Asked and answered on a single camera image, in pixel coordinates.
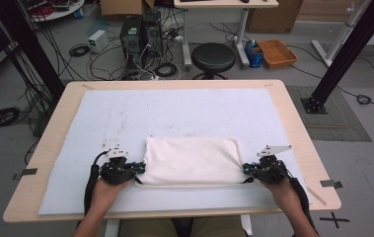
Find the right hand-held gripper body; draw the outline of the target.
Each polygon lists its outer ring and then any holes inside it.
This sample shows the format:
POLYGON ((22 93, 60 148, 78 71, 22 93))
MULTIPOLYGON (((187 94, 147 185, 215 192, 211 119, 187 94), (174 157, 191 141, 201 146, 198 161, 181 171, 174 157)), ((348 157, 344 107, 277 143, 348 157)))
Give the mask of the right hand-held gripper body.
POLYGON ((276 158, 276 154, 288 151, 291 146, 269 146, 267 145, 257 154, 260 162, 256 165, 253 176, 268 184, 279 184, 284 178, 288 178, 286 165, 282 160, 276 158))

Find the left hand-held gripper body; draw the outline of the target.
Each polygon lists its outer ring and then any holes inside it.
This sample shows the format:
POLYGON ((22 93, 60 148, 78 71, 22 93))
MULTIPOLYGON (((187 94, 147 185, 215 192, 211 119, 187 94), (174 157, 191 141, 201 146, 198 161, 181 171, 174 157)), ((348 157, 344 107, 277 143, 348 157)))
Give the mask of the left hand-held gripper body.
POLYGON ((100 169, 101 177, 109 184, 120 185, 135 177, 135 172, 126 164, 126 152, 119 147, 110 151, 110 161, 100 169))

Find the white tank top black trim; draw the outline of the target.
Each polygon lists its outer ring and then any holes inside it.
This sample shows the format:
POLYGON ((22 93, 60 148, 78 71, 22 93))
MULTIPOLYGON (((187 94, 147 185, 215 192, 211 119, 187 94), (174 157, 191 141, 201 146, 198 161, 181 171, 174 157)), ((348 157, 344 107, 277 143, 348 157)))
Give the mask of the white tank top black trim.
POLYGON ((236 139, 213 137, 148 138, 144 188, 209 188, 243 184, 243 159, 236 139))

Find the person's left hand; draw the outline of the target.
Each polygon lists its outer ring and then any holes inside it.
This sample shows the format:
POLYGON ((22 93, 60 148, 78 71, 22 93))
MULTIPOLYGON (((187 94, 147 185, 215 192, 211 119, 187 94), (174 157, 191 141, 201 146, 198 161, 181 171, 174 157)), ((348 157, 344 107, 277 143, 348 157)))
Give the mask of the person's left hand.
POLYGON ((114 203, 118 193, 129 184, 130 182, 127 181, 119 185, 112 185, 104 179, 98 179, 94 187, 91 209, 106 212, 114 203))

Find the person's right hand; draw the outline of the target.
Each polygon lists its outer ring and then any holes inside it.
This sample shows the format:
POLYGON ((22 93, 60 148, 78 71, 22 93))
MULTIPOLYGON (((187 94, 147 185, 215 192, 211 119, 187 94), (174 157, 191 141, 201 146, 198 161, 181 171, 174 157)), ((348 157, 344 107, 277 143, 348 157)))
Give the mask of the person's right hand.
POLYGON ((275 203, 284 213, 290 213, 300 206, 300 199, 287 179, 279 184, 262 182, 262 185, 271 192, 275 203))

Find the white table leg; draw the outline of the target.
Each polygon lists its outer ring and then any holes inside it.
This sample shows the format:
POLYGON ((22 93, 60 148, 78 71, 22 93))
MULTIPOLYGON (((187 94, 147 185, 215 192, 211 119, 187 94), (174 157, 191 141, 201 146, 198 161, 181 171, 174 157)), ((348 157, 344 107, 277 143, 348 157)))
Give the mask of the white table leg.
POLYGON ((104 237, 118 237, 119 227, 120 227, 119 219, 108 220, 104 237))
POLYGON ((250 216, 248 214, 242 215, 241 223, 248 237, 251 237, 253 235, 253 228, 252 228, 252 222, 251 222, 250 216))

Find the tan wooden strip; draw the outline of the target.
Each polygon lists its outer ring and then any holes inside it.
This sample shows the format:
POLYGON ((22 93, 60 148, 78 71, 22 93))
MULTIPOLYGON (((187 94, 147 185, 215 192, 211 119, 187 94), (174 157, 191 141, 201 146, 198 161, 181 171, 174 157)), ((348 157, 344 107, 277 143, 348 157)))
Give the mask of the tan wooden strip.
POLYGON ((310 187, 307 187, 307 191, 311 194, 313 198, 315 198, 317 201, 319 201, 322 205, 326 206, 327 203, 325 200, 323 200, 316 192, 314 192, 310 187))

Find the person's khaki trousers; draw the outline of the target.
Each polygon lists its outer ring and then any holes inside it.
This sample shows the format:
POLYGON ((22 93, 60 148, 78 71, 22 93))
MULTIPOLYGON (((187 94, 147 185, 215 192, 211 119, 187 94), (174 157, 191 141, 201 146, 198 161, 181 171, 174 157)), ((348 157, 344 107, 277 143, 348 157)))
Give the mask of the person's khaki trousers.
POLYGON ((128 219, 118 237, 248 237, 240 216, 128 219))

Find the grey tape piece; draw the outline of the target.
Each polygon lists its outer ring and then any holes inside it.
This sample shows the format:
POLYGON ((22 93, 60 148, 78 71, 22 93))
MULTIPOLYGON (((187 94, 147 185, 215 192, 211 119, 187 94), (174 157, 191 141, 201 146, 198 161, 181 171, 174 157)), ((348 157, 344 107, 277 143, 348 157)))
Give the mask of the grey tape piece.
POLYGON ((334 180, 323 180, 320 181, 322 187, 333 187, 334 189, 340 189, 342 188, 342 183, 340 181, 334 181, 334 180))
POLYGON ((37 168, 24 169, 21 173, 14 174, 12 180, 20 181, 23 176, 35 175, 37 173, 37 168))

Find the white felt table mat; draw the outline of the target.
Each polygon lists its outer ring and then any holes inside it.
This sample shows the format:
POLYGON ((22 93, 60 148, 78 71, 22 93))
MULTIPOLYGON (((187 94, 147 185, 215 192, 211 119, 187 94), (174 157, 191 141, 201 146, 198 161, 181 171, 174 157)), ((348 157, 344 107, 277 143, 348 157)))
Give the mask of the white felt table mat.
MULTIPOLYGON (((93 163, 103 164, 119 147, 130 162, 144 162, 148 138, 233 138, 243 164, 257 161, 267 145, 291 146, 278 154, 291 174, 301 170, 278 111, 266 89, 88 91, 81 100, 52 168, 39 214, 80 214, 93 163)), ((247 181, 209 188, 125 188, 115 213, 271 207, 268 191, 247 181)))

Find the grey floor mat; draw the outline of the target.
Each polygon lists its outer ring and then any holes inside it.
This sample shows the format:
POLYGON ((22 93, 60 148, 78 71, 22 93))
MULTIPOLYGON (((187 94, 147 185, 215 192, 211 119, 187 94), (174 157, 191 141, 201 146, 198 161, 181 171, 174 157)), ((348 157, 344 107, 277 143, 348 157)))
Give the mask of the grey floor mat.
POLYGON ((296 110, 312 140, 365 141, 371 138, 340 91, 333 91, 316 114, 309 114, 303 100, 309 98, 314 87, 286 87, 296 110))

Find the black tape cross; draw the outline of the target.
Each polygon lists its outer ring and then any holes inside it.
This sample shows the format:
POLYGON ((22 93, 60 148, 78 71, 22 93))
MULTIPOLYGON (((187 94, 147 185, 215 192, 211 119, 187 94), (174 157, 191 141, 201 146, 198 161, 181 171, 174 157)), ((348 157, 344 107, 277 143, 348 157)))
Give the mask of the black tape cross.
POLYGON ((347 218, 339 218, 333 212, 331 213, 330 217, 320 217, 321 221, 329 221, 332 222, 336 229, 340 228, 341 223, 350 223, 350 220, 347 218))

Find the blue carton box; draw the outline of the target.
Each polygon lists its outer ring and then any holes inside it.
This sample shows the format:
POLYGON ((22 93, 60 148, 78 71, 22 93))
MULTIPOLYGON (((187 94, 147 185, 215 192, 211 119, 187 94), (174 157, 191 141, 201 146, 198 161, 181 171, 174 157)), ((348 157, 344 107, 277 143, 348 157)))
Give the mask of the blue carton box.
POLYGON ((260 68, 263 61, 263 51, 257 42, 252 39, 245 46, 245 53, 251 68, 260 68))

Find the black round stool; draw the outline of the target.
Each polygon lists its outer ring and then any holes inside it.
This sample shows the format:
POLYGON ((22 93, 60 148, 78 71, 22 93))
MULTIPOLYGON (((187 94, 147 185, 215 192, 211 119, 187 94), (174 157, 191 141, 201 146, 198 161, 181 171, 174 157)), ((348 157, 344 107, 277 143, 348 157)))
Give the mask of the black round stool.
POLYGON ((227 80, 222 73, 235 65, 236 55, 229 46, 223 43, 207 42, 192 51, 191 61, 201 70, 201 73, 195 75, 194 79, 213 80, 217 76, 227 80))

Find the black computer tower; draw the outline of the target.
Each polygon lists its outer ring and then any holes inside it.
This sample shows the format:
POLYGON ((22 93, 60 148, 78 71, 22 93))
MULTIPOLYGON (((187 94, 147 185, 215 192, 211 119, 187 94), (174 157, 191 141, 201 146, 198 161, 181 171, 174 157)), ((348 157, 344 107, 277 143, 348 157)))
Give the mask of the black computer tower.
POLYGON ((145 36, 148 41, 148 53, 151 57, 159 57, 163 51, 161 12, 149 11, 143 18, 145 36))
POLYGON ((140 15, 128 15, 123 21, 119 34, 126 65, 131 69, 140 65, 142 49, 141 24, 142 17, 140 15))

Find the white power supply box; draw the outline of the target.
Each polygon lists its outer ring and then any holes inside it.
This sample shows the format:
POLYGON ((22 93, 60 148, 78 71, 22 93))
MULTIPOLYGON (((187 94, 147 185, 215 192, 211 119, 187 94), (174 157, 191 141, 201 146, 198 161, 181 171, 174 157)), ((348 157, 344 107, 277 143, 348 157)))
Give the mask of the white power supply box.
POLYGON ((107 33, 103 30, 97 30, 88 38, 88 42, 93 53, 99 53, 109 45, 107 33))

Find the large cardboard box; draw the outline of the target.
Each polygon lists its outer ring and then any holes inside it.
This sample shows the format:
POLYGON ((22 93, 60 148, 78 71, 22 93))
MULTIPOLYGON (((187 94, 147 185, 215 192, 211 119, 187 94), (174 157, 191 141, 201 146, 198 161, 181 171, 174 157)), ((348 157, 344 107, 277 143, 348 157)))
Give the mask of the large cardboard box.
POLYGON ((274 8, 253 9, 247 31, 254 34, 290 34, 304 0, 277 0, 274 8))

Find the small cardboard box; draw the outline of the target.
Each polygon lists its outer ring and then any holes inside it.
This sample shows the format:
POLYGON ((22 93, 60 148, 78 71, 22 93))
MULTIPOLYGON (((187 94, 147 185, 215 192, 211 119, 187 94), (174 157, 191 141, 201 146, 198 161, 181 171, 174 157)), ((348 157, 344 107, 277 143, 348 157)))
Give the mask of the small cardboard box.
POLYGON ((155 6, 155 0, 100 0, 104 16, 143 15, 155 6))

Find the round white table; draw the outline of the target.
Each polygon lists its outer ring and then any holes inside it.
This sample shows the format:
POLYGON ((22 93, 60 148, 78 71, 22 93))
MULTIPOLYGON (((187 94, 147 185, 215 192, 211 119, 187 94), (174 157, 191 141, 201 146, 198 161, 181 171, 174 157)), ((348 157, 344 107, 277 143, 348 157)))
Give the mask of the round white table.
POLYGON ((33 22, 59 19, 79 10, 85 0, 18 0, 33 22))

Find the white desk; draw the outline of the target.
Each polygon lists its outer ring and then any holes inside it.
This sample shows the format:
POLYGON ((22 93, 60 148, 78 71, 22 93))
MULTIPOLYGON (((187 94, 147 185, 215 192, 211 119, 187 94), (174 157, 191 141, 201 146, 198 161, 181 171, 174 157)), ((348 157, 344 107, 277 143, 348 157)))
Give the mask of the white desk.
POLYGON ((233 45, 239 54, 241 65, 250 65, 242 44, 244 31, 251 9, 276 8, 277 0, 174 0, 176 8, 183 11, 184 35, 182 50, 184 65, 191 67, 191 56, 188 42, 188 23, 239 23, 239 31, 233 38, 233 45))

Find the black aluminium frame post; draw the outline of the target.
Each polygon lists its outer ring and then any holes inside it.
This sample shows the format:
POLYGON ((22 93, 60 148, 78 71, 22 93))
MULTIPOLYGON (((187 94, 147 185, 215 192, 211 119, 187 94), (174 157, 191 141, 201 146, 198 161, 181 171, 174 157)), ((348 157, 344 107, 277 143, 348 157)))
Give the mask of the black aluminium frame post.
POLYGON ((373 36, 374 0, 369 0, 357 19, 351 34, 338 50, 332 65, 328 67, 327 72, 310 97, 303 100, 303 106, 307 113, 316 114, 324 108, 324 104, 332 91, 373 36))
POLYGON ((42 49, 37 36, 15 0, 0 0, 0 20, 8 33, 18 42, 37 74, 47 87, 52 99, 58 101, 65 86, 42 49))

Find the white metal stand frame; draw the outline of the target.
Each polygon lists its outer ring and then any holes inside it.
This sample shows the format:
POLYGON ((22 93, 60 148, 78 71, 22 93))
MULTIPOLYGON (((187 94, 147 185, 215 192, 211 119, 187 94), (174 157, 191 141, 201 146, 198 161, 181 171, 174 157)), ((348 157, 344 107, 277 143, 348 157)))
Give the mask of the white metal stand frame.
POLYGON ((334 42, 327 50, 324 50, 324 48, 317 40, 311 41, 311 45, 319 54, 322 61, 326 64, 327 67, 330 67, 332 65, 333 59, 336 57, 338 50, 342 47, 348 36, 351 34, 356 25, 357 19, 361 15, 363 9, 366 7, 368 1, 369 0, 352 0, 352 3, 349 7, 349 17, 344 22, 334 42))

